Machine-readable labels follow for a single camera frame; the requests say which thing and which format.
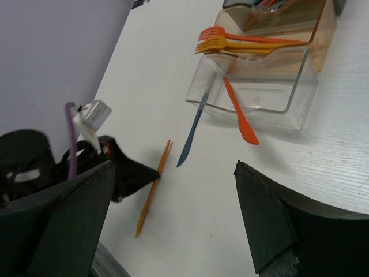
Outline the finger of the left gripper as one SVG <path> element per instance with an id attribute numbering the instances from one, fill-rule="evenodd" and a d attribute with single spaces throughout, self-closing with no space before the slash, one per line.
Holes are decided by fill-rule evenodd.
<path id="1" fill-rule="evenodd" d="M 120 203 L 124 198 L 160 179 L 161 174 L 157 170 L 125 155 L 113 137 L 100 136 L 99 143 L 103 154 L 115 167 L 115 185 L 111 197 L 113 203 Z"/>

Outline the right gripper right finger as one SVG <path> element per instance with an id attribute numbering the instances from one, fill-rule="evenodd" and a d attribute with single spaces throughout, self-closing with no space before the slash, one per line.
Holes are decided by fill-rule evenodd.
<path id="1" fill-rule="evenodd" d="M 241 161 L 234 175 L 257 275 L 368 275 L 367 214 L 316 201 Z"/>

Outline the red plastic fork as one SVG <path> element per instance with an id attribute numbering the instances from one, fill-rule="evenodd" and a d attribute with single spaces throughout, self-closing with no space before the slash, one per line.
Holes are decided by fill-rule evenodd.
<path id="1" fill-rule="evenodd" d="M 225 31 L 223 27 L 213 26 L 204 29 L 198 37 L 198 41 L 209 39 L 214 36 L 224 36 L 231 40 L 240 40 L 246 42 L 256 42 L 256 43 L 287 43 L 287 44 L 305 44 L 303 40 L 291 40 L 291 39 L 275 39 L 275 38 L 265 38 L 260 36 L 246 36 L 246 35 L 235 35 Z"/>

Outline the red plastic knife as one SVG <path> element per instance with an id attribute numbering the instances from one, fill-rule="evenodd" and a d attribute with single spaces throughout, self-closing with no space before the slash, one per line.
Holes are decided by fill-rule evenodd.
<path id="1" fill-rule="evenodd" d="M 240 134 L 242 135 L 243 139 L 249 144 L 259 145 L 259 140 L 256 134 L 254 133 L 251 125 L 249 124 L 248 120 L 246 119 L 245 115 L 243 114 L 242 109 L 240 108 L 239 102 L 236 98 L 234 89 L 230 84 L 230 81 L 226 77 L 224 77 L 223 82 L 227 90 L 228 96 L 236 111 Z"/>

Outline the blue plastic knife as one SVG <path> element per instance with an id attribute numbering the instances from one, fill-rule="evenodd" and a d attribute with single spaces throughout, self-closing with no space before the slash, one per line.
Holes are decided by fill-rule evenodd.
<path id="1" fill-rule="evenodd" d="M 200 118 L 201 118 L 201 115 L 202 115 L 202 112 L 203 112 L 203 109 L 204 109 L 204 106 L 205 104 L 207 103 L 208 101 L 208 97 L 209 97 L 209 94 L 210 94 L 210 90 L 213 86 L 213 82 L 215 80 L 215 76 L 216 74 L 213 73 L 206 85 L 206 89 L 205 89 L 205 92 L 203 93 L 203 96 L 202 96 L 202 99 L 200 101 L 200 104 L 198 106 L 198 110 L 197 110 L 197 113 L 195 115 L 195 118 L 194 118 L 194 121 L 193 121 L 193 124 L 191 126 L 191 129 L 189 131 L 189 135 L 187 136 L 187 140 L 183 146 L 183 149 L 182 149 L 182 152 L 181 152 L 181 155 L 179 157 L 179 160 L 177 162 L 177 165 L 176 167 L 180 167 L 187 159 L 188 155 L 189 155 L 189 152 L 191 150 L 191 145 L 192 145 L 192 142 L 193 142 L 193 138 L 194 138 L 194 134 L 195 134 L 195 131 L 196 131 L 196 128 L 197 128 L 197 125 L 200 121 Z"/>

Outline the orange plastic knife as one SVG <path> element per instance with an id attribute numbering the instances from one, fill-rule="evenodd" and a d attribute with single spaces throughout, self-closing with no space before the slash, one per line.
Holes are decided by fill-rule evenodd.
<path id="1" fill-rule="evenodd" d="M 143 209 L 141 211 L 141 214 L 140 214 L 140 217 L 139 217 L 139 220 L 138 220 L 138 223 L 137 223 L 137 227 L 136 227 L 136 231 L 135 231 L 135 237 L 136 238 L 138 238 L 140 236 L 140 234 L 141 234 L 143 225 L 145 223 L 146 216 L 148 214 L 150 205 L 151 205 L 151 203 L 153 201 L 153 197 L 155 195 L 155 191 L 156 191 L 156 189 L 157 189 L 157 187 L 158 187 L 158 185 L 160 183 L 161 176 L 163 174 L 163 171 L 164 171 L 166 162 L 168 160 L 168 155 L 171 152 L 172 145 L 173 145 L 173 142 L 171 140 L 168 140 L 167 141 L 167 144 L 166 144 L 166 146 L 164 148 L 164 151 L 162 153 L 161 159 L 159 161 L 159 165 L 157 167 L 157 171 L 159 172 L 160 176 L 159 176 L 159 179 L 157 179 L 157 180 L 155 180 L 155 181 L 152 182 L 152 185 L 150 187 L 149 194 L 147 196 L 146 202 L 144 204 L 144 207 L 143 207 Z"/>

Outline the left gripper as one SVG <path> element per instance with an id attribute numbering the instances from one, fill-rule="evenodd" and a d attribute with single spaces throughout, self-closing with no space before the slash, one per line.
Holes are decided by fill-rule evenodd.
<path id="1" fill-rule="evenodd" d="M 20 129 L 1 136 L 1 207 L 67 181 L 70 154 L 60 162 L 48 137 L 39 130 Z"/>

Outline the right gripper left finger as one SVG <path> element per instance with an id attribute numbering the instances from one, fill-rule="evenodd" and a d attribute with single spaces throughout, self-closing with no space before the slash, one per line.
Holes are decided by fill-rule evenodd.
<path id="1" fill-rule="evenodd" d="M 115 183 L 104 162 L 1 205 L 1 276 L 88 276 Z"/>

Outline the orange plastic fork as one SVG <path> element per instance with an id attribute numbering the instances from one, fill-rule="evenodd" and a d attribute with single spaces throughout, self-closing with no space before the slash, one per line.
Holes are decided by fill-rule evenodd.
<path id="1" fill-rule="evenodd" d="M 265 55 L 286 45 L 285 43 L 237 43 L 228 41 L 224 36 L 213 36 L 198 44 L 195 48 L 195 53 L 227 51 L 231 53 Z"/>

